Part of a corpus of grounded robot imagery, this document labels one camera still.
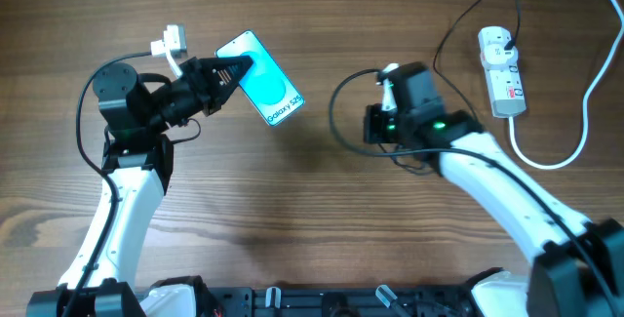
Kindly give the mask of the Galaxy S25 smartphone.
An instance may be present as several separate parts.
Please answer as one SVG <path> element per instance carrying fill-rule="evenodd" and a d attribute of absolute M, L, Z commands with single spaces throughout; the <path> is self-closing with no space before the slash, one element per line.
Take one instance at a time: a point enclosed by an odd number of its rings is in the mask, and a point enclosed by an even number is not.
<path fill-rule="evenodd" d="M 215 52 L 218 58 L 249 56 L 253 64 L 240 88 L 259 115 L 275 127 L 296 113 L 305 99 L 257 36 L 246 30 Z"/>

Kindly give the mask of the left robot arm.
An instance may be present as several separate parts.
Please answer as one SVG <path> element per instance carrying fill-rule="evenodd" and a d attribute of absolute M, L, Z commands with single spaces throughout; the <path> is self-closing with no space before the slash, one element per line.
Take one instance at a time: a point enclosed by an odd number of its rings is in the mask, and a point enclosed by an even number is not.
<path fill-rule="evenodd" d="M 199 112 L 219 111 L 253 66 L 249 56 L 192 58 L 175 81 L 139 73 L 127 57 L 89 78 L 106 122 L 96 214 L 78 255 L 58 286 L 36 292 L 29 316 L 220 316 L 223 304 L 199 276 L 161 280 L 135 292 L 147 228 L 167 193 L 175 142 L 166 134 Z"/>

